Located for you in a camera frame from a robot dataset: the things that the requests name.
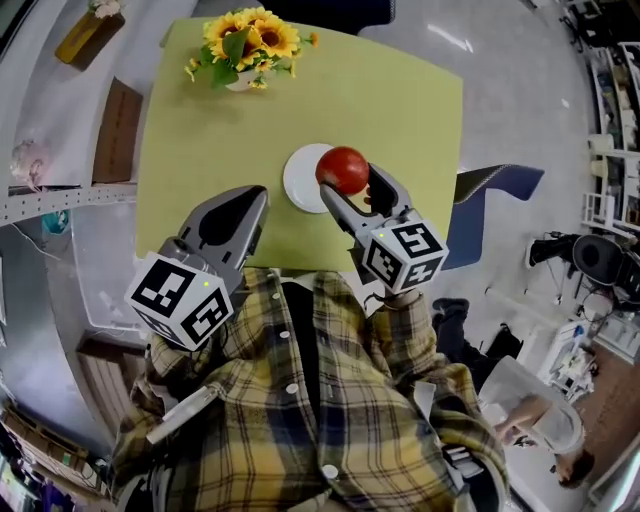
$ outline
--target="chair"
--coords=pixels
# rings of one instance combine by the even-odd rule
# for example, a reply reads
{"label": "chair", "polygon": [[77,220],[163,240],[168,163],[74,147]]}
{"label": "chair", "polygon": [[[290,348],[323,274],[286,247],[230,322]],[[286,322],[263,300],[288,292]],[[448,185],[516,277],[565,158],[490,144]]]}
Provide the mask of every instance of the chair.
{"label": "chair", "polygon": [[511,164],[458,174],[447,237],[449,256],[442,269],[465,267],[480,260],[487,189],[503,190],[527,201],[543,174],[539,169]]}
{"label": "chair", "polygon": [[364,27],[387,25],[396,14],[395,0],[260,0],[286,21],[358,35]]}
{"label": "chair", "polygon": [[573,264],[596,287],[612,289],[614,308],[637,311],[640,305],[640,258],[600,235],[584,235],[573,246]]}
{"label": "chair", "polygon": [[620,246],[600,235],[584,235],[573,245],[573,264],[591,281],[615,284],[624,253]]}

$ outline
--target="red tomato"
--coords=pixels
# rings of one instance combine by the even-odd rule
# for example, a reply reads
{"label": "red tomato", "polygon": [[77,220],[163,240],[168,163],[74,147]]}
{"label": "red tomato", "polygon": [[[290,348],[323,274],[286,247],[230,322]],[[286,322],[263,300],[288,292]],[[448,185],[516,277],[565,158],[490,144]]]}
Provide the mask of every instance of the red tomato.
{"label": "red tomato", "polygon": [[360,192],[369,182],[369,163],[353,148],[330,149],[316,166],[318,183],[327,182],[347,196]]}

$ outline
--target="white container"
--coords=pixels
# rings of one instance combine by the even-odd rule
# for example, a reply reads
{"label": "white container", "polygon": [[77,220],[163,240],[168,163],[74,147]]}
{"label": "white container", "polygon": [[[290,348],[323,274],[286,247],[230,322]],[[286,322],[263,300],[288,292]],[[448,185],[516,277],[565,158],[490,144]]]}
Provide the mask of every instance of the white container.
{"label": "white container", "polygon": [[243,71],[242,73],[238,73],[237,82],[233,82],[232,84],[229,84],[225,87],[234,92],[248,91],[249,89],[251,89],[251,86],[249,84],[253,82],[257,78],[257,76],[258,73],[255,69]]}
{"label": "white container", "polygon": [[138,331],[140,318],[124,300],[136,273],[136,203],[70,211],[80,291],[92,325]]}

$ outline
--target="desk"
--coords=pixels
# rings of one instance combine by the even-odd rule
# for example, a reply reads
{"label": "desk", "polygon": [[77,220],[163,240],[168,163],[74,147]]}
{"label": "desk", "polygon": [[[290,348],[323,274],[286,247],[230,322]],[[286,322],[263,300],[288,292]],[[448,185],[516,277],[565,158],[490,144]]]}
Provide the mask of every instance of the desk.
{"label": "desk", "polygon": [[447,236],[462,124],[462,80],[392,48],[330,30],[305,48],[298,78],[264,91],[211,90],[182,71],[204,19],[178,20],[166,40],[145,125],[138,184],[139,256],[157,251],[191,210],[224,190],[267,187],[271,208],[248,264],[353,270],[352,239],[331,216],[298,210],[282,172],[299,147],[352,146],[393,174]]}

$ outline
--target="yellow plaid shirt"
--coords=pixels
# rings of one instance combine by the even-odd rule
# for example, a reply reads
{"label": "yellow plaid shirt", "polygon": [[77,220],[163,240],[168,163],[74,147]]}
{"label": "yellow plaid shirt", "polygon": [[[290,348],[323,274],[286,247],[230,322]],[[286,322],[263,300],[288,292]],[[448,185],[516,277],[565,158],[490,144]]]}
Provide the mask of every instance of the yellow plaid shirt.
{"label": "yellow plaid shirt", "polygon": [[[338,274],[318,273],[317,337],[296,340],[278,276],[245,276],[246,303],[201,353],[154,340],[120,427],[114,496],[149,469],[154,451],[145,436],[164,414],[157,386],[177,400],[202,385],[217,397],[169,448],[153,447],[178,454],[167,510],[318,510],[330,498],[353,509],[452,510],[458,493],[438,438],[488,458],[506,484],[504,454],[469,371],[436,353],[424,299],[366,318]],[[318,421],[298,343],[318,346]],[[429,421],[413,402],[418,380],[437,386]],[[335,478],[323,474],[326,465],[337,468]]]}

